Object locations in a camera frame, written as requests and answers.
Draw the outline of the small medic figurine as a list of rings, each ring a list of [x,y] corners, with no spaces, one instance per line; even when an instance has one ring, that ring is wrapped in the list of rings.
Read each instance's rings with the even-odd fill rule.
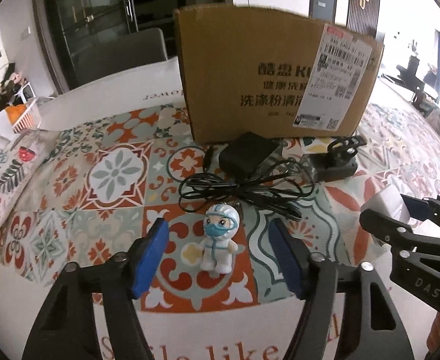
[[[233,269],[233,256],[238,245],[233,237],[239,230],[238,211],[233,206],[218,203],[207,209],[204,222],[204,239],[200,243],[203,252],[200,269],[228,275]]]

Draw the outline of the white square power adapter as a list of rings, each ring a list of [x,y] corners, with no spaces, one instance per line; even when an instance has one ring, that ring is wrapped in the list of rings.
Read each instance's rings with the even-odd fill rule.
[[[374,234],[374,229],[379,227],[378,216],[380,216],[381,219],[385,217],[386,219],[393,219],[399,222],[398,227],[405,228],[409,225],[412,232],[416,235],[440,238],[440,226],[430,219],[413,217],[413,209],[407,208],[405,197],[409,197],[409,195],[402,195],[396,186],[388,185],[361,206],[361,227],[370,234]],[[373,211],[375,213],[371,224],[364,223],[365,220],[363,218],[366,211]]]

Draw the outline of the brown cardboard box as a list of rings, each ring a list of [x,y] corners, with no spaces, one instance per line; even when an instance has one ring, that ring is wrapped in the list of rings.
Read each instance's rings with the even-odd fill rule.
[[[372,94],[383,44],[284,10],[208,4],[174,13],[194,139],[352,135]]]

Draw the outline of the dark dining chair left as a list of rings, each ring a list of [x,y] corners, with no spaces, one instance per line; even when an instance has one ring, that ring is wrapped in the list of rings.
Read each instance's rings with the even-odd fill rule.
[[[163,32],[149,28],[83,51],[75,75],[82,86],[117,72],[167,60]]]

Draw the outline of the patterned tile table mat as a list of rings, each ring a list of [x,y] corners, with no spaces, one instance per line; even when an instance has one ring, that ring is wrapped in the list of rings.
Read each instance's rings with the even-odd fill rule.
[[[302,219],[288,231],[312,251],[349,265],[380,256],[382,247],[359,225],[361,206],[380,189],[440,194],[440,139],[404,101],[371,101],[359,131],[367,141],[354,176],[316,184],[300,201]],[[13,214],[0,229],[0,263],[42,286],[68,261],[104,263],[145,235],[156,219],[170,225],[169,246],[143,311],[224,311],[283,299],[288,291],[267,236],[270,211],[237,202],[241,226],[229,275],[199,269],[207,206],[178,205],[182,179],[202,170],[206,147],[190,135],[187,111],[161,105],[105,117],[60,132],[40,167],[39,210]]]

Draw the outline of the white basket of oranges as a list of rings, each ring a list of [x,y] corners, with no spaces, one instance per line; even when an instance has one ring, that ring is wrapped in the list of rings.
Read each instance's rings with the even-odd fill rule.
[[[42,117],[38,109],[38,97],[31,98],[27,103],[7,106],[5,111],[14,133],[38,129],[41,126]]]

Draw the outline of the black rectangular device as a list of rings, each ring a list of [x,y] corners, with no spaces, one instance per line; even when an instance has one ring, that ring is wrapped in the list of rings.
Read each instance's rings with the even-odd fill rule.
[[[366,140],[360,135],[336,137],[326,153],[306,154],[300,163],[314,182],[347,179],[356,173],[357,152],[365,145]]]

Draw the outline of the floral tissue pouch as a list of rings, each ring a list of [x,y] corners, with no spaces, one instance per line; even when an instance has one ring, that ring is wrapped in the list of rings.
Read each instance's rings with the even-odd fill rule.
[[[14,133],[0,113],[0,229],[14,214],[35,212],[40,205],[40,167],[52,152],[58,131]]]

